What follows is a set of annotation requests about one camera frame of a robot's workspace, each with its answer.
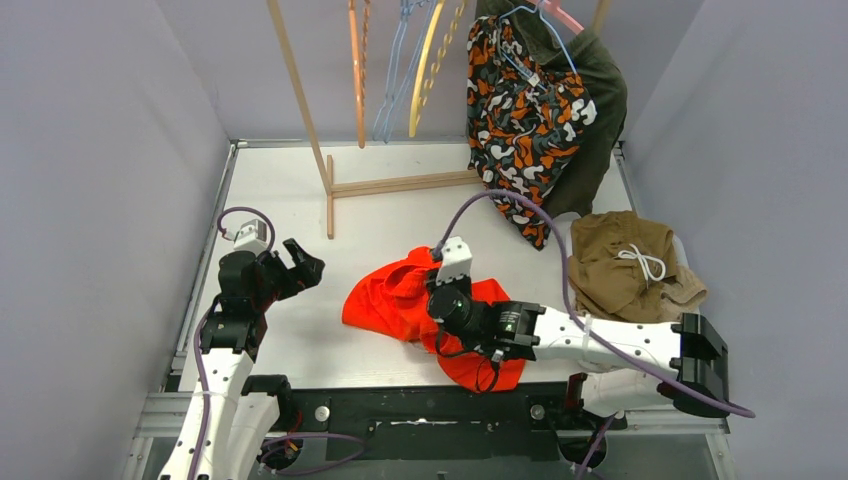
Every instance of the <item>screw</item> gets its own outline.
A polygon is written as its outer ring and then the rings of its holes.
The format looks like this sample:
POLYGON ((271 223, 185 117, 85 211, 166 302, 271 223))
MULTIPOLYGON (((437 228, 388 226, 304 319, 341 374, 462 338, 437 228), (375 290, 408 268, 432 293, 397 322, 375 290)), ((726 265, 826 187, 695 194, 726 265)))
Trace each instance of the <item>screw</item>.
POLYGON ((315 409, 315 420, 326 422, 330 418, 330 408, 326 405, 321 405, 315 409))
POLYGON ((533 405, 530 407, 530 418, 533 420, 542 420, 545 418, 545 407, 541 405, 533 405))

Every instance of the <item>wooden rack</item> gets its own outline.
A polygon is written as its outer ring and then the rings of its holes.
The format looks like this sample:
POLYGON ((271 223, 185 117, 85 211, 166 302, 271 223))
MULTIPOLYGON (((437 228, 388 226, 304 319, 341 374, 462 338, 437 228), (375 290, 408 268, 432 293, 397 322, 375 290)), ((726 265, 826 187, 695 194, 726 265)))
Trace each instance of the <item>wooden rack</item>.
MULTIPOLYGON (((277 39, 280 42, 280 51, 283 54, 286 69, 289 72, 289 79, 291 80, 291 85, 294 89, 295 97, 297 98, 297 106, 300 110, 300 115, 303 118, 303 125, 306 127, 306 132, 309 135, 309 144, 312 147, 312 154, 315 156, 318 173, 321 175, 321 183, 323 184, 324 192, 327 195, 327 238, 332 239, 335 236, 334 202, 337 198, 480 183, 480 178, 473 170, 433 173, 429 175, 414 175, 409 177, 369 180, 365 182, 336 183, 333 178, 333 157, 332 155, 328 155, 325 163, 324 155, 321 153, 321 145, 318 143, 318 136, 315 133, 315 125, 312 123, 312 115, 309 113, 309 105, 306 102, 306 95, 303 93, 303 84, 301 83, 300 74, 297 70, 297 62, 294 58, 291 43, 289 43, 289 37, 286 32, 285 23, 283 22, 283 14, 280 11, 280 5, 277 3, 278 0, 266 1, 268 3, 268 11, 271 14, 271 21, 274 23, 274 29, 277 32, 277 39)), ((603 22, 603 17, 606 15, 609 1, 610 0, 598 0, 598 7, 595 11, 595 19, 592 22, 592 25, 596 28, 596 30, 600 28, 600 25, 603 22)))

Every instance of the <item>cable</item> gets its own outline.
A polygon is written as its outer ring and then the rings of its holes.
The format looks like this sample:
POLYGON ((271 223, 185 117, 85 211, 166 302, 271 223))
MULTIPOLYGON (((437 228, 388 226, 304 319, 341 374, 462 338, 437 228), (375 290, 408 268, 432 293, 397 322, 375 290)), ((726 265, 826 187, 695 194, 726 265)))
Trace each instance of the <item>cable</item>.
POLYGON ((218 215, 218 222, 217 222, 218 223, 218 231, 221 232, 221 236, 223 238, 226 238, 226 237, 224 237, 224 235, 227 234, 227 229, 224 228, 224 225, 221 222, 224 220, 224 217, 226 217, 227 215, 229 215, 233 212, 252 213, 252 214, 256 215, 257 217, 261 218, 263 222, 268 224, 268 230, 271 231, 271 237, 270 237, 270 240, 268 241, 267 250, 270 252, 271 249, 274 248, 274 240, 277 238, 277 232, 276 232, 276 230, 274 230, 274 224, 271 223, 271 220, 264 213, 260 212, 259 210, 255 209, 255 208, 251 208, 251 207, 230 207, 230 208, 224 210, 223 212, 221 212, 220 215, 218 215))
POLYGON ((445 332, 445 330, 441 326, 439 326, 439 333, 436 334, 436 353, 440 357, 456 358, 456 357, 459 357, 461 355, 465 355, 466 353, 472 352, 471 350, 468 350, 468 349, 462 349, 462 350, 460 350, 458 352, 454 352, 454 353, 442 353, 442 335, 444 334, 444 332, 445 332))
MULTIPOLYGON (((554 421, 551 419, 551 416, 550 416, 550 415, 546 415, 546 416, 545 416, 545 418, 547 419, 547 421, 548 421, 548 422, 547 422, 547 423, 548 423, 548 427, 551 429, 551 433, 552 433, 552 434, 553 434, 553 436, 554 436, 554 441, 555 441, 557 444, 559 444, 559 450, 560 450, 560 453, 562 453, 563 458, 565 458, 565 460, 566 460, 567 462, 571 463, 571 470, 572 470, 572 471, 576 471, 576 469, 579 467, 579 465, 577 465, 577 463, 576 463, 576 462, 571 461, 571 460, 570 460, 570 459, 566 456, 566 453, 563 451, 563 449, 562 449, 562 448, 563 448, 563 445, 562 445, 562 442, 560 442, 559 435, 557 434, 557 431, 556 431, 556 426, 554 425, 554 421)), ((601 427, 600 427, 600 426, 598 426, 598 428, 597 428, 597 429, 596 429, 596 430, 592 433, 592 436, 591 436, 591 437, 589 437, 589 438, 594 438, 594 437, 595 437, 595 435, 597 435, 597 434, 598 434, 598 432, 600 431, 600 428, 601 428, 601 427)), ((576 441, 577 441, 577 442, 583 442, 583 440, 582 440, 582 439, 578 439, 578 440, 576 440, 576 441)), ((588 455, 588 456, 586 456, 585 458, 589 458, 589 459, 591 460, 591 458, 592 458, 592 457, 591 457, 591 455, 588 455)), ((598 478, 599 480, 607 480, 607 479, 606 479, 606 477, 604 477, 603 475, 601 475, 599 472, 596 472, 594 468, 587 469, 587 471, 589 472, 589 475, 592 475, 593 477, 598 478)))
MULTIPOLYGON (((297 471, 294 471, 294 472, 289 472, 289 471, 286 471, 286 470, 277 470, 277 471, 271 470, 271 472, 274 473, 274 474, 278 474, 278 475, 282 475, 282 476, 286 476, 286 477, 299 477, 299 476, 302 476, 302 475, 311 475, 313 473, 324 472, 324 471, 327 471, 331 468, 336 468, 339 465, 343 465, 343 464, 345 464, 345 463, 347 463, 351 460, 354 460, 357 457, 359 457, 360 455, 362 455, 363 453, 365 453, 365 440, 364 439, 361 439, 361 438, 358 438, 358 437, 353 437, 353 436, 350 436, 350 435, 344 435, 344 434, 341 434, 341 433, 323 433, 323 432, 320 432, 320 433, 311 433, 311 432, 289 433, 288 435, 283 435, 281 437, 277 437, 273 440, 266 442, 265 446, 267 447, 269 445, 273 445, 275 443, 280 443, 280 442, 284 442, 284 441, 288 441, 288 440, 306 440, 306 439, 310 439, 310 438, 326 438, 328 440, 329 439, 346 440, 348 442, 358 443, 361 446, 361 448, 359 449, 358 452, 353 453, 351 455, 348 455, 347 457, 344 457, 341 460, 337 460, 337 461, 329 463, 327 465, 321 465, 321 466, 318 466, 318 467, 306 468, 306 469, 297 470, 297 471)), ((277 449, 274 449, 274 450, 267 452, 266 454, 262 455, 262 458, 259 459, 259 462, 264 464, 265 460, 267 460, 268 457, 270 457, 274 453, 282 450, 283 448, 285 448, 285 447, 277 448, 277 449)))
POLYGON ((206 440, 206 429, 209 427, 209 409, 211 408, 209 378, 206 377, 206 371, 203 370, 203 358, 201 358, 203 354, 200 351, 200 332, 203 330, 203 326, 206 324, 206 319, 209 318, 209 314, 215 310, 216 306, 218 306, 219 297, 220 295, 215 296, 212 300, 212 306, 210 306, 209 310, 206 310, 206 313, 200 317, 200 321, 197 322, 197 328, 194 330, 194 361, 197 363, 197 372, 200 376, 200 390, 203 392, 203 410, 200 414, 200 431, 197 433, 197 440, 194 442, 194 453, 191 455, 191 464, 188 469, 188 480, 197 478, 197 466, 200 463, 201 456, 200 450, 203 448, 203 441, 206 440))
MULTIPOLYGON (((221 232, 221 236, 227 234, 227 229, 224 228, 224 225, 221 222, 224 220, 224 217, 233 212, 252 213, 267 223, 268 230, 271 232, 267 250, 270 251, 271 248, 274 247, 274 239, 277 236, 277 233, 274 230, 274 224, 271 223, 271 220, 264 213, 251 207, 230 207, 221 212, 221 214, 218 215, 218 220, 216 222, 218 225, 218 231, 221 232)), ((206 430, 209 428, 209 409, 211 408, 209 378, 206 376, 206 370, 203 369, 203 352, 200 350, 200 332, 203 330, 203 326, 206 324, 206 319, 209 317, 209 314, 215 310, 216 306, 218 306, 219 297, 220 295, 215 296, 215 299, 212 300, 212 306, 209 307, 209 310, 206 310, 206 313, 204 313, 200 318, 200 321, 197 322, 197 328, 194 330, 194 362, 197 364, 197 374, 200 377, 200 389, 203 392, 203 411, 201 412, 200 418, 200 431, 197 433, 197 441, 194 443, 194 453, 191 455, 188 480, 194 480, 197 478, 197 466, 200 463, 203 442, 206 440, 206 430)))
POLYGON ((501 366, 500 366, 499 363, 492 362, 488 358, 483 358, 483 360, 480 362, 480 365, 477 365, 477 375, 474 378, 474 386, 477 387, 477 391, 480 392, 480 393, 489 393, 492 390, 494 390, 495 385, 498 384, 498 377, 500 376, 500 373, 501 373, 501 366), (491 362, 492 371, 495 372, 495 375, 494 375, 494 377, 492 377, 492 383, 490 383, 489 386, 486 387, 485 390, 483 390, 482 388, 480 388, 480 369, 483 368, 483 365, 487 361, 491 362))
MULTIPOLYGON (((448 228, 445 231, 444 236, 442 236, 442 239, 439 240, 438 244, 436 244, 434 252, 437 255, 441 254, 442 247, 445 245, 445 242, 447 241, 448 237, 450 236, 451 232, 453 231, 454 227, 456 226, 456 223, 459 221, 459 217, 461 217, 462 214, 465 213, 465 210, 467 210, 468 207, 471 206, 471 204, 473 204, 477 200, 480 200, 481 198, 484 198, 484 197, 506 197, 506 198, 509 198, 511 200, 515 200, 515 201, 519 202, 523 207, 528 208, 531 211, 533 211, 533 213, 538 215, 542 220, 544 220, 545 223, 548 224, 548 226, 551 228, 551 231, 554 234, 554 237, 556 238, 557 245, 559 246, 560 262, 562 264, 562 300, 563 300, 563 303, 565 303, 565 310, 568 312, 568 316, 571 317, 571 321, 574 322, 575 325, 580 327, 581 330, 585 331, 586 330, 585 325, 583 324, 582 321, 580 321, 580 318, 577 316, 577 312, 574 311, 574 307, 571 306, 571 302, 568 301, 568 260, 566 258, 565 241, 562 239, 562 234, 560 234, 559 230, 556 228, 556 225, 554 225, 554 221, 551 218, 551 216, 548 215, 547 212, 545 212, 544 210, 539 208, 538 205, 531 202, 530 200, 528 200, 524 196, 522 196, 518 193, 514 193, 514 192, 510 192, 508 190, 502 190, 502 189, 487 190, 485 192, 480 192, 480 193, 472 196, 464 204, 462 204, 461 207, 459 207, 459 210, 457 210, 456 214, 454 215, 454 217, 451 219, 450 223, 448 224, 448 228)), ((739 415, 741 417, 746 417, 746 418, 756 417, 756 414, 754 414, 754 412, 752 412, 751 410, 749 410, 745 407, 736 405, 735 403, 732 403, 732 402, 727 402, 727 403, 721 402, 719 400, 715 400, 713 398, 707 397, 706 395, 704 395, 700 392, 696 392, 695 390, 693 390, 693 389, 687 387, 686 385, 683 385, 682 383, 678 382, 676 379, 668 377, 666 375, 666 373, 663 372, 662 370, 660 370, 658 367, 651 365, 651 364, 648 364, 648 363, 646 363, 642 360, 638 360, 636 358, 631 357, 630 355, 628 355, 627 353, 625 353, 621 349, 617 348, 615 345, 611 344, 605 338, 601 337, 600 335, 598 335, 594 331, 590 330, 589 335, 592 337, 593 340, 595 340, 596 342, 603 345, 607 350, 613 352, 619 358, 621 358, 625 362, 629 363, 630 365, 635 367, 637 370, 642 371, 644 373, 647 373, 648 375, 651 375, 652 377, 660 380, 661 382, 667 383, 668 385, 670 385, 671 387, 673 387, 674 389, 676 389, 679 392, 682 392, 686 395, 689 395, 690 397, 692 397, 692 398, 694 398, 694 399, 696 399, 700 402, 703 402, 703 403, 709 405, 710 407, 719 409, 723 412, 732 413, 734 415, 739 415)))
MULTIPOLYGON (((297 420, 294 422, 294 426, 289 430, 289 433, 297 433, 297 429, 300 428, 301 424, 303 424, 303 412, 297 412, 297 420)), ((291 440, 286 441, 286 447, 291 447, 291 440)))
POLYGON ((618 252, 616 258, 620 258, 622 260, 636 260, 636 262, 639 263, 639 266, 642 267, 642 275, 645 277, 646 284, 651 283, 651 280, 655 282, 661 282, 665 278, 665 262, 663 262, 657 257, 652 257, 650 255, 642 255, 642 252, 639 251, 639 247, 633 245, 632 243, 630 244, 630 248, 633 249, 632 252, 630 250, 622 250, 618 252), (659 264, 659 275, 654 275, 654 272, 651 270, 651 266, 648 265, 648 260, 659 264))
POLYGON ((580 480, 583 478, 583 474, 586 473, 586 468, 589 466, 589 460, 592 459, 592 455, 598 450, 598 447, 601 446, 601 440, 604 438, 604 434, 609 430, 610 425, 612 425, 612 421, 615 420, 615 415, 610 415, 607 418, 607 421, 601 425, 601 429, 598 430, 598 434, 595 435, 595 441, 592 442, 592 446, 589 447, 589 451, 586 453, 586 456, 583 458, 583 463, 577 468, 577 473, 574 475, 575 480, 580 480))

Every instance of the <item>orange hanger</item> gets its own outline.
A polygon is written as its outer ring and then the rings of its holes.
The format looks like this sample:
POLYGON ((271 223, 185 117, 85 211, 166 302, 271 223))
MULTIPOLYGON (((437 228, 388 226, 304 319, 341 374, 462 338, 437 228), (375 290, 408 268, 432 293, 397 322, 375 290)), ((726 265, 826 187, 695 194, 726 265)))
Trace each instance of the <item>orange hanger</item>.
POLYGON ((534 5, 538 5, 539 8, 543 8, 546 12, 550 13, 554 16, 560 23, 565 25, 566 28, 571 30, 574 33, 580 33, 583 31, 583 25, 580 25, 580 22, 574 19, 571 15, 568 14, 565 10, 562 9, 560 3, 562 0, 529 0, 530 3, 534 5))
POLYGON ((365 148, 365 62, 368 49, 368 19, 371 16, 371 0, 365 0, 362 11, 362 39, 359 38, 356 18, 356 0, 348 2, 350 20, 350 47, 353 56, 353 93, 356 99, 356 134, 359 148, 365 148))

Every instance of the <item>orange cloth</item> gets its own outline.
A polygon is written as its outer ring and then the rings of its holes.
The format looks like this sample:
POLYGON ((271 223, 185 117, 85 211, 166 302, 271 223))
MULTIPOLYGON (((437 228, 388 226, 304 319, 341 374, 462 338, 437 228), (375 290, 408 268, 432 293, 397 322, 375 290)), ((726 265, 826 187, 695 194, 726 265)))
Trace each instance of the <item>orange cloth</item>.
MULTIPOLYGON (((348 295, 342 309, 342 322, 404 342, 421 341, 430 353, 435 354, 439 328, 427 315, 430 294, 424 282, 427 271, 438 267, 439 263, 430 259, 430 249, 418 247, 405 259, 366 276, 348 295)), ((493 279, 472 284, 471 297, 489 304, 509 300, 493 279)), ((457 352, 461 348, 459 339, 447 333, 442 335, 439 349, 443 354, 457 352)), ((471 391, 479 392, 478 382, 483 389, 492 383, 494 371, 489 361, 477 353, 455 358, 436 356, 448 377, 471 391)), ((524 360, 503 362, 498 383, 492 391, 514 389, 524 371, 524 363, 524 360)))

